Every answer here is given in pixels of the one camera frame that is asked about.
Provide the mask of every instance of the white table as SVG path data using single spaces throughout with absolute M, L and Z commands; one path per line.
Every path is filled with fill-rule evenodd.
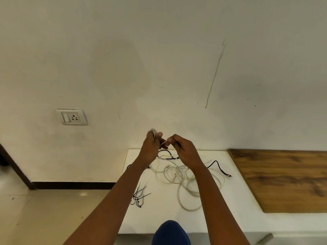
M 128 150 L 123 172 L 138 156 L 139 149 Z M 220 167 L 231 174 L 232 178 L 225 178 L 221 193 L 244 233 L 278 233 L 278 232 L 326 232 L 326 213 L 307 214 L 266 214 L 263 213 L 243 177 L 226 151 L 199 151 L 202 161 L 217 160 Z M 161 161 L 164 168 L 168 163 Z M 139 208 L 130 205 L 120 228 L 120 234 L 153 234 L 158 227 L 167 220 L 177 221 L 186 233 L 207 233 L 202 208 L 195 212 L 188 212 L 179 205 L 177 200 L 178 185 L 164 184 L 158 181 L 155 173 L 146 169 L 140 178 L 141 186 L 147 182 L 144 194 L 144 205 Z M 190 196 L 181 190 L 181 200 L 192 208 L 200 204 L 199 198 Z

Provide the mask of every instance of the forearm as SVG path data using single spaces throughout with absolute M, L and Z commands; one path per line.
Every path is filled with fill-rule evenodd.
M 137 159 L 64 245 L 113 244 L 143 170 Z
M 210 243 L 249 244 L 229 210 L 209 170 L 201 163 L 194 170 L 198 183 Z

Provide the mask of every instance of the switch plate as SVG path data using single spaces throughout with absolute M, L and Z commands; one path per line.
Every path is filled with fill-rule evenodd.
M 64 125 L 87 125 L 83 110 L 57 109 L 61 123 Z

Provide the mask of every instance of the wooden board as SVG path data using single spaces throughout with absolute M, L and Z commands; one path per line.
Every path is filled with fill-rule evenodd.
M 228 152 L 265 213 L 327 212 L 327 152 Z

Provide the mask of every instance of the blue pants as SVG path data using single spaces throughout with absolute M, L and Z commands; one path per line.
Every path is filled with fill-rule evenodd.
M 191 241 L 178 222 L 168 220 L 154 234 L 152 245 L 191 245 Z

